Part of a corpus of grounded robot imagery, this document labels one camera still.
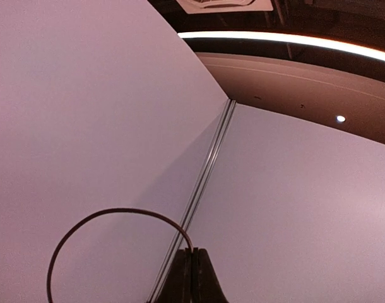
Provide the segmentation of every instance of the linear ceiling light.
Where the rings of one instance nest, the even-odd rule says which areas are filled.
[[[325,47],[327,49],[335,49],[337,51],[350,52],[361,56],[370,57],[377,60],[385,61],[385,52],[376,49],[370,49],[355,44],[339,42],[334,40],[307,37],[300,35],[291,35],[287,33],[268,33],[268,32],[186,32],[179,33],[179,37],[183,39],[193,38],[221,38],[221,39],[251,39],[251,40],[265,40],[286,43],[296,43],[304,45],[312,45],[318,47]]]

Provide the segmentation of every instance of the wall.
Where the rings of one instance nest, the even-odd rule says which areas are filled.
[[[0,1],[0,302],[45,302],[55,246],[94,211],[179,220],[226,100],[147,1]],[[143,302],[173,235],[90,222],[58,257],[55,302]]]
[[[385,145],[238,105],[189,233],[229,302],[385,302]]]

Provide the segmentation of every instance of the ceiling air conditioner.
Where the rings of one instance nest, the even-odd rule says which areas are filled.
[[[187,14],[272,11],[271,0],[177,0]]]

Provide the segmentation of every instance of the curved light strip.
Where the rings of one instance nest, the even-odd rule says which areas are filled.
[[[350,52],[365,57],[370,57],[377,60],[385,61],[385,52],[376,49],[370,49],[355,44],[339,42],[334,40],[307,37],[300,35],[291,35],[288,33],[268,33],[268,32],[186,32],[179,33],[179,37],[183,39],[193,38],[222,38],[222,39],[251,39],[251,40],[265,40],[286,43],[304,44],[318,47],[325,47],[327,49],[335,49],[337,51]]]

